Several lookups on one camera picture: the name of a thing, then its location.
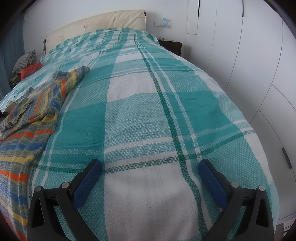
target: white wardrobe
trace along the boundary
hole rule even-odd
[[[184,57],[257,133],[279,194],[278,223],[295,217],[296,40],[285,22],[263,0],[200,0],[188,14]]]

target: folded striped cloth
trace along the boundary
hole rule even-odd
[[[0,211],[22,240],[28,218],[28,167],[54,133],[67,94],[89,70],[83,66],[70,73],[56,71],[51,81],[10,103],[10,114],[0,124]]]

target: teal plaid bedspread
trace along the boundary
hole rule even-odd
[[[97,158],[102,175],[79,212],[99,240],[201,240],[220,214],[197,171],[207,158],[229,181],[265,186],[276,224],[278,195],[257,135],[211,77],[155,37],[98,30],[66,40],[41,62],[0,108],[55,70],[91,70],[30,169],[28,200],[36,186],[58,187]]]

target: cream headboard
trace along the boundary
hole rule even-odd
[[[84,33],[103,28],[132,28],[146,30],[145,10],[122,10],[102,13],[89,18],[84,18],[70,23],[51,33],[44,40],[44,52],[55,48],[67,39],[74,38]]]

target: white wall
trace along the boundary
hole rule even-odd
[[[25,52],[43,50],[43,40],[53,31],[74,21],[105,12],[125,9],[147,11],[147,31],[155,36],[182,42],[184,51],[188,0],[39,0],[27,13],[24,23]],[[167,18],[171,28],[155,27],[154,21]]]

